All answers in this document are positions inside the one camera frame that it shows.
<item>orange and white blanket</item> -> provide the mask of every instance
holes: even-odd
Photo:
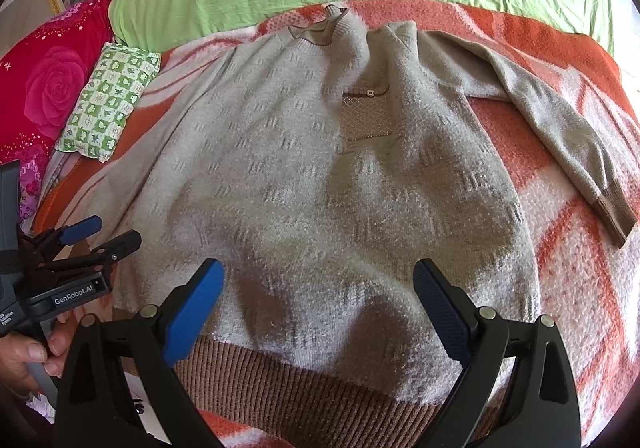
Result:
[[[531,19],[430,0],[356,0],[345,4],[370,28],[412,19],[420,29],[443,30],[481,42],[542,78],[600,134],[616,163],[622,190],[640,215],[640,130],[617,65],[591,38],[563,34]],[[309,6],[257,26],[209,35],[165,53],[161,73],[127,120],[111,161],[101,164],[77,154],[56,153],[34,230],[76,220],[70,216],[90,206],[95,186],[108,172],[113,179],[119,159],[167,112],[181,90],[230,47],[286,25],[306,26],[323,18],[321,6]],[[609,421],[640,371],[640,234],[633,232],[625,247],[618,250],[516,109],[485,99],[470,102],[520,196],[536,247],[542,307],[561,327],[578,389],[583,441],[587,443]],[[91,310],[109,317],[111,300],[87,307],[78,313]],[[210,411],[203,414],[226,446],[288,446]]]

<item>red pillow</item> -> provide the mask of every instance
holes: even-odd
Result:
[[[20,159],[20,220],[35,212],[53,145],[113,39],[110,2],[71,6],[0,58],[0,164]]]

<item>sweater pocket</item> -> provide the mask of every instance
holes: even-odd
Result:
[[[342,95],[340,136],[347,141],[378,138],[393,132],[388,87],[384,92],[373,89],[354,90]]]

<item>sweater collar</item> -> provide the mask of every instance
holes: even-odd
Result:
[[[328,5],[326,18],[308,28],[286,26],[277,33],[283,45],[307,54],[331,54],[342,38],[354,31],[354,15],[348,8]]]

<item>sweater sleeve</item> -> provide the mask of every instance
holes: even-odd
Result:
[[[466,96],[513,102],[621,248],[637,218],[604,143],[589,122],[543,80],[481,44],[421,32],[420,62]]]

